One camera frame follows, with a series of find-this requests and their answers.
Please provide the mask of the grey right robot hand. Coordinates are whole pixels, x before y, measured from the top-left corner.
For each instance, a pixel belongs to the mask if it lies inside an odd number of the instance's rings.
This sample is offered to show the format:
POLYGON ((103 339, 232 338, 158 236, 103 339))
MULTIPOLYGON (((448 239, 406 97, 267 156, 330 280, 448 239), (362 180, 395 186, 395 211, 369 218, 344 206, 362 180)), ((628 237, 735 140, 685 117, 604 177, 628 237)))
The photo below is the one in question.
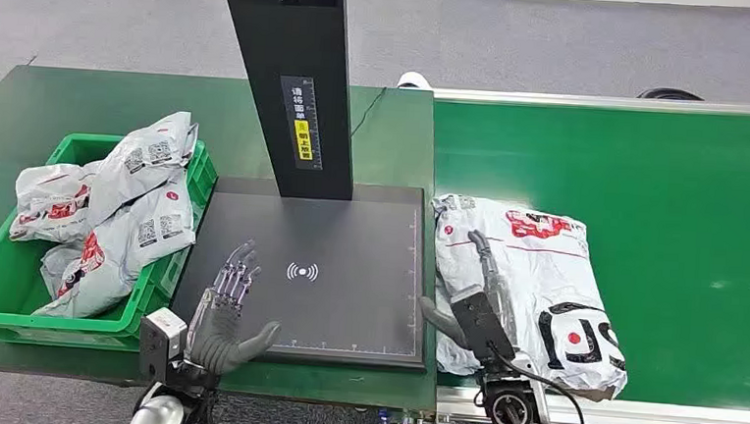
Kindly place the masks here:
POLYGON ((419 304, 424 318, 455 342, 484 361, 498 355, 515 358, 517 331, 509 300, 509 286, 499 274, 487 237, 479 230, 468 233, 482 269, 483 283, 473 284, 452 296, 451 314, 441 311, 427 296, 419 304))

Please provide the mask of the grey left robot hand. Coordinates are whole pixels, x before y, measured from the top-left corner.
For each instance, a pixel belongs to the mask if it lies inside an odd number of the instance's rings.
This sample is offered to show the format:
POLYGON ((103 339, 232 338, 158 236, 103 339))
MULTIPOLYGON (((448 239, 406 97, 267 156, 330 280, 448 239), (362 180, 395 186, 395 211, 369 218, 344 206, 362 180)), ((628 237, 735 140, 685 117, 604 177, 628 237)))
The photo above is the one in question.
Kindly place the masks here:
POLYGON ((266 352, 281 323, 266 323, 252 337, 240 337, 243 299, 258 280, 260 267, 252 239, 233 250, 204 290, 187 328, 186 360, 217 376, 266 352))

